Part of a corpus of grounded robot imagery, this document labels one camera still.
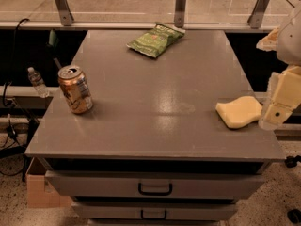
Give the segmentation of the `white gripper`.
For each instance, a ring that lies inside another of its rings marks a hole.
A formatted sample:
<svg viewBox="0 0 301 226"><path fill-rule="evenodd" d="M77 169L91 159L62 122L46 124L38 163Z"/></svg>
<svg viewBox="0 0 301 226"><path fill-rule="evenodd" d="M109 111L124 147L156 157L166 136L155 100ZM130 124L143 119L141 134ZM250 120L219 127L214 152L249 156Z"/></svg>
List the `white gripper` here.
<svg viewBox="0 0 301 226"><path fill-rule="evenodd" d="M301 3L283 20L280 28L260 39L256 48L266 52L277 49L277 58L290 65L282 73L272 72L268 81L259 126L272 131L301 104Z"/></svg>

